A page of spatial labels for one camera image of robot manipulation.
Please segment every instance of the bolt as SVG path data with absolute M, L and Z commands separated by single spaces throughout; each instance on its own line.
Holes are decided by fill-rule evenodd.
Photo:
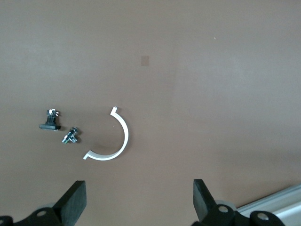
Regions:
M 257 217 L 260 219 L 260 220 L 269 220 L 269 217 L 264 214 L 264 213 L 259 213 L 257 214 Z
M 228 208 L 227 207 L 225 207 L 225 206 L 220 206 L 219 208 L 218 208 L 218 210 L 220 211 L 220 212 L 222 212 L 222 213 L 228 213 Z
M 67 133 L 66 136 L 64 136 L 64 139 L 62 140 L 62 142 L 64 144 L 67 144 L 69 141 L 76 143 L 77 142 L 77 138 L 75 137 L 75 135 L 78 133 L 78 129 L 76 127 L 72 127 L 69 131 L 69 133 Z
M 37 217 L 42 217 L 46 214 L 46 211 L 45 210 L 42 210 L 40 212 L 37 213 Z

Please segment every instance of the small metal screw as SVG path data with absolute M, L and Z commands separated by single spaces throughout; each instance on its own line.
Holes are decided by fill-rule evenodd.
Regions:
M 62 143 L 63 144 L 67 144 L 69 141 L 76 143 L 77 142 L 77 138 L 75 137 L 75 135 L 79 132 L 79 130 L 76 127 L 72 127 L 69 131 L 69 133 L 67 133 L 66 136 L 64 136 Z
M 257 217 L 261 220 L 269 220 L 269 217 L 264 213 L 257 214 Z
M 219 208 L 218 208 L 218 210 L 220 211 L 220 212 L 222 212 L 222 213 L 228 213 L 228 208 L 227 207 L 225 207 L 225 206 L 220 206 Z
M 37 213 L 37 216 L 41 217 L 41 216 L 44 216 L 45 214 L 46 214 L 46 211 L 42 210 L 42 211 L 40 211 L 40 212 Z

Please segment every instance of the curved metal clip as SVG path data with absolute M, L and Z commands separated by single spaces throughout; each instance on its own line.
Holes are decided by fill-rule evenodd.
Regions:
M 93 151 L 88 151 L 87 154 L 85 155 L 84 159 L 87 159 L 87 157 L 90 157 L 91 159 L 99 160 L 99 161 L 106 161 L 106 160 L 111 160 L 116 158 L 118 155 L 120 155 L 123 150 L 125 149 L 127 142 L 128 142 L 128 128 L 126 122 L 123 120 L 123 118 L 116 113 L 117 107 L 113 107 L 111 114 L 115 119 L 117 119 L 124 131 L 124 142 L 122 147 L 119 149 L 119 151 L 115 152 L 114 154 L 109 154 L 109 155 L 102 155 L 102 154 L 97 154 Z

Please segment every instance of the small hardware part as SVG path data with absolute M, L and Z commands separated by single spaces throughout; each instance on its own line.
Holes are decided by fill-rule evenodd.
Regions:
M 76 143 L 77 142 L 77 138 L 75 137 L 75 135 L 79 132 L 79 130 L 76 127 L 72 127 L 69 131 L 69 133 L 67 133 L 67 135 L 64 137 L 64 139 L 62 140 L 62 142 L 64 144 L 67 144 L 69 141 Z
M 55 122 L 56 117 L 58 116 L 59 112 L 57 112 L 55 109 L 49 109 L 47 111 L 47 121 L 45 124 L 40 124 L 40 128 L 44 130 L 52 130 L 52 131 L 58 131 L 61 126 L 58 126 Z

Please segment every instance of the black mount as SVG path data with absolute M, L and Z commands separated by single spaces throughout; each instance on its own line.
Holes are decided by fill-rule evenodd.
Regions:
M 199 222 L 192 226 L 285 226 L 274 214 L 254 211 L 244 217 L 227 205 L 218 205 L 201 179 L 193 183 L 193 205 Z
M 45 122 L 45 124 L 40 124 L 39 127 L 44 130 L 58 131 L 61 128 L 61 126 L 58 126 L 55 122 L 58 114 L 59 112 L 57 112 L 55 109 L 49 109 L 47 111 L 47 121 Z
M 41 208 L 13 223 L 10 216 L 0 217 L 1 226 L 74 226 L 87 204 L 86 183 L 76 181 L 52 208 Z

